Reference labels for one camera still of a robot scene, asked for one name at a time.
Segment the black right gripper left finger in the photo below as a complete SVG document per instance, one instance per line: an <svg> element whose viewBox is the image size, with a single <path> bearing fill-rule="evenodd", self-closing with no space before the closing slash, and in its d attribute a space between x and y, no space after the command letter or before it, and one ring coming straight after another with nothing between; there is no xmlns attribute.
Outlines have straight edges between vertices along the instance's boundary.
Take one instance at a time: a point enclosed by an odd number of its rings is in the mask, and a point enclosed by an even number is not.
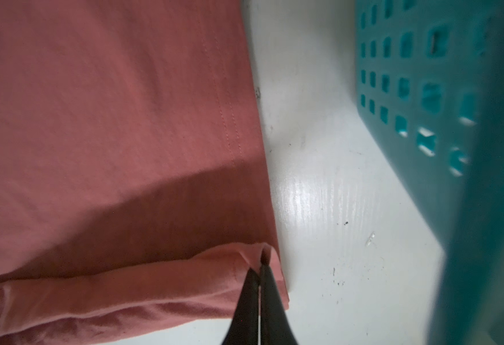
<svg viewBox="0 0 504 345"><path fill-rule="evenodd" d="M259 287L260 278L250 269L222 345L258 345Z"/></svg>

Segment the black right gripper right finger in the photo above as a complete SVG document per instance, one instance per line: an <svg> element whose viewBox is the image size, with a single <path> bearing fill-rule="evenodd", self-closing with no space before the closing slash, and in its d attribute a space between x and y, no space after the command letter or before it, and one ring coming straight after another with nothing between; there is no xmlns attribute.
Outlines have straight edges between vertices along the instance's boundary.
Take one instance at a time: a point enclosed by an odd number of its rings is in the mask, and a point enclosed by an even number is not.
<svg viewBox="0 0 504 345"><path fill-rule="evenodd" d="M283 307L270 254L262 252L260 266L260 344L298 345Z"/></svg>

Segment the maroon red garment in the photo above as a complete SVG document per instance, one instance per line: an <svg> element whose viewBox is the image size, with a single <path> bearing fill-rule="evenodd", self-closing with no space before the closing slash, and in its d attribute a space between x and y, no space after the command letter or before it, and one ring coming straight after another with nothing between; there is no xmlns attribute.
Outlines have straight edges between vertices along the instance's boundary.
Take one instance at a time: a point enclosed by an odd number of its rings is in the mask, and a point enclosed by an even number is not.
<svg viewBox="0 0 504 345"><path fill-rule="evenodd" d="M0 1L0 344L289 302L239 1Z"/></svg>

